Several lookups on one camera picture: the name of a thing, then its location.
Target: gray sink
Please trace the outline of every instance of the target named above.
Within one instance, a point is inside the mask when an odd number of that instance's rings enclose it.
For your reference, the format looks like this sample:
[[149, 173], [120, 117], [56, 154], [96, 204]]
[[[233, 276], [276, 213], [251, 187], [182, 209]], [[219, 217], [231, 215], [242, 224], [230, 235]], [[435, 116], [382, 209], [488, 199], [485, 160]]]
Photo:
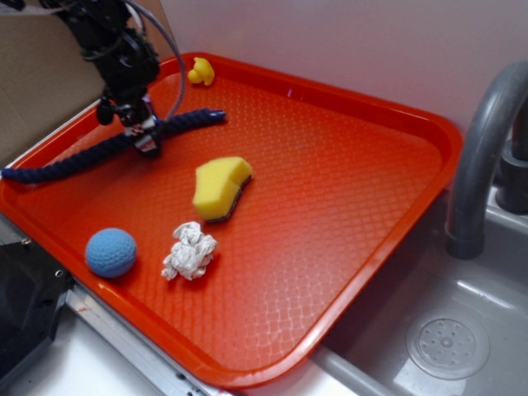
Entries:
[[341, 362], [326, 369], [358, 394], [528, 394], [528, 220], [489, 206], [484, 252], [462, 261], [444, 248], [446, 208], [441, 196], [323, 341]]

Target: tray rim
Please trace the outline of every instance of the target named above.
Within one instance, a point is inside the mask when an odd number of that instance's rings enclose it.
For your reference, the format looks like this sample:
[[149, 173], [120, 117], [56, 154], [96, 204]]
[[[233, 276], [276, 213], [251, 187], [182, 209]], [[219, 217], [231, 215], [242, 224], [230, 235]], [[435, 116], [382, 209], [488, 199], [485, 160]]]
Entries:
[[[369, 117], [369, 114], [372, 115], [375, 113], [378, 116], [382, 115], [383, 117], [376, 117], [376, 124], [388, 126], [423, 138], [431, 142], [438, 149], [442, 157], [441, 170], [411, 205], [411, 208], [391, 229], [389, 234], [380, 242], [379, 247], [363, 263], [356, 276], [346, 284], [345, 288], [323, 312], [318, 321], [306, 332], [292, 351], [275, 363], [262, 367], [260, 370], [228, 370], [207, 356], [198, 347], [191, 345], [190, 340], [184, 342], [185, 340], [171, 337], [169, 332], [164, 329], [167, 325], [157, 315], [142, 312], [140, 316], [146, 320], [136, 318], [138, 315], [134, 305], [130, 301], [116, 296], [115, 292], [104, 281], [88, 284], [80, 282], [104, 301], [108, 299], [114, 301], [114, 304], [111, 304], [113, 309], [126, 320], [130, 321], [143, 334], [148, 334], [148, 337], [154, 343], [186, 367], [196, 377], [219, 387], [229, 389], [247, 388], [264, 384], [285, 374], [304, 361], [311, 351], [322, 341], [324, 335], [339, 319], [342, 312], [357, 297], [368, 283], [368, 280], [381, 268], [389, 254], [405, 238], [426, 209], [446, 187], [455, 173], [462, 146], [462, 137], [455, 126], [447, 119], [410, 106], [400, 105], [358, 92], [290, 76], [267, 68], [226, 59], [218, 55], [196, 52], [184, 54], [183, 56], [187, 68], [191, 65], [192, 58], [196, 56], [204, 57], [209, 59], [212, 64], [222, 65], [219, 68], [222, 70], [222, 74], [220, 74], [221, 78], [231, 79], [250, 87], [262, 89], [262, 84], [265, 82], [268, 92], [274, 92], [294, 100], [304, 101], [315, 106], [338, 111], [349, 116], [354, 116], [355, 118], [368, 120], [369, 122], [374, 122]], [[162, 71], [158, 79], [173, 74], [175, 71], [177, 72], [176, 60], [174, 58], [166, 59], [162, 64]], [[243, 78], [237, 77], [237, 75], [240, 76], [240, 71], [244, 71], [242, 74]], [[358, 105], [359, 109], [345, 106], [345, 102], [350, 103], [351, 101]], [[76, 125], [89, 123], [89, 125], [97, 126], [95, 117], [92, 117], [94, 111], [95, 109], [92, 106], [92, 109], [85, 111], [80, 116], [72, 119], [71, 122], [61, 126], [48, 139], [37, 144], [37, 146], [26, 154], [23, 154], [14, 162], [14, 166], [20, 167], [23, 165], [25, 167], [34, 167], [41, 165], [42, 158], [47, 158], [48, 161], [53, 159], [57, 151], [64, 151], [79, 137], [77, 135], [75, 139], [73, 136], [69, 136], [70, 139], [64, 138], [65, 136], [68, 137], [68, 132], [74, 130]], [[402, 117], [405, 119], [405, 125], [403, 125]], [[403, 130], [409, 126], [412, 127], [412, 132]], [[0, 210], [30, 237], [36, 237], [35, 240], [41, 243], [46, 250], [53, 252], [55, 258], [60, 262], [77, 261], [77, 253], [73, 249], [68, 249], [68, 247], [62, 246], [59, 241], [42, 235], [42, 231], [38, 225], [33, 224], [31, 219], [28, 219], [27, 216], [17, 210], [17, 207], [14, 205], [14, 200], [17, 197], [17, 193], [21, 193], [25, 189], [26, 187], [18, 186], [13, 181], [6, 181], [0, 178]], [[156, 324], [155, 328], [157, 330], [153, 331], [151, 329], [153, 324]], [[190, 350], [191, 353], [182, 353], [182, 350]]]

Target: gray cable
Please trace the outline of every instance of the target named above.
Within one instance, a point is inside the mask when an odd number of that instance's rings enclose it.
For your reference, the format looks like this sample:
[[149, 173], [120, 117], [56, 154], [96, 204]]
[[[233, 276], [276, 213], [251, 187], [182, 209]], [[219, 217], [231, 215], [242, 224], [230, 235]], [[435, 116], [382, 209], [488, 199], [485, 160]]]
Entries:
[[180, 50], [177, 47], [176, 42], [172, 39], [172, 37], [165, 31], [162, 24], [156, 19], [156, 17], [153, 15], [152, 12], [147, 10], [146, 8], [140, 6], [139, 4], [136, 4], [132, 0], [123, 0], [126, 4], [131, 6], [135, 11], [137, 11], [140, 14], [143, 14], [149, 21], [153, 23], [153, 25], [156, 27], [156, 29], [159, 30], [159, 32], [162, 34], [165, 41], [169, 44], [171, 47], [172, 52], [176, 56], [178, 65], [180, 67], [180, 90], [177, 95], [177, 99], [174, 102], [174, 105], [172, 105], [171, 110], [167, 113], [167, 116], [165, 117], [165, 121], [168, 121], [172, 118], [180, 104], [182, 103], [183, 95], [185, 93], [186, 89], [186, 82], [185, 82], [185, 64], [183, 63], [182, 56], [180, 55]]

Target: orange tray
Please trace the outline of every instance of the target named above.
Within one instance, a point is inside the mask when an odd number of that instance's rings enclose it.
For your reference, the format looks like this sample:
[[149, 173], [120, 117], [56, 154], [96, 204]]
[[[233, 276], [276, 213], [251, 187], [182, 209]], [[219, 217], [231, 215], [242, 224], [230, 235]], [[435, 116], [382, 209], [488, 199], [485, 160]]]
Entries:
[[[224, 110], [223, 125], [133, 149], [70, 178], [0, 181], [0, 210], [93, 293], [205, 382], [228, 389], [273, 380], [318, 345], [455, 171], [462, 144], [448, 121], [210, 54], [216, 80], [189, 87], [183, 111]], [[163, 64], [158, 114], [179, 72]], [[40, 167], [120, 133], [89, 111], [16, 167]], [[191, 200], [195, 169], [240, 156], [254, 169], [231, 218], [207, 224]], [[196, 220], [219, 242], [206, 274], [161, 277], [173, 230]], [[84, 260], [88, 239], [118, 227], [138, 245], [130, 272], [105, 280]]]

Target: gray faucet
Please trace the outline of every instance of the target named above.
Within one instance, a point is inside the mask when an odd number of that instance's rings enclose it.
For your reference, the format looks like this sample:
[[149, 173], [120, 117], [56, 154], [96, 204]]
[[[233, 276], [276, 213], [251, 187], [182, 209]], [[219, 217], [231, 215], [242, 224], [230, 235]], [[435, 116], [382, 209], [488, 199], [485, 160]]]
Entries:
[[527, 97], [528, 61], [521, 61], [503, 69], [480, 102], [450, 196], [445, 234], [451, 256], [470, 259], [483, 251], [484, 215], [499, 159], [503, 185], [497, 203], [513, 213], [528, 213]]

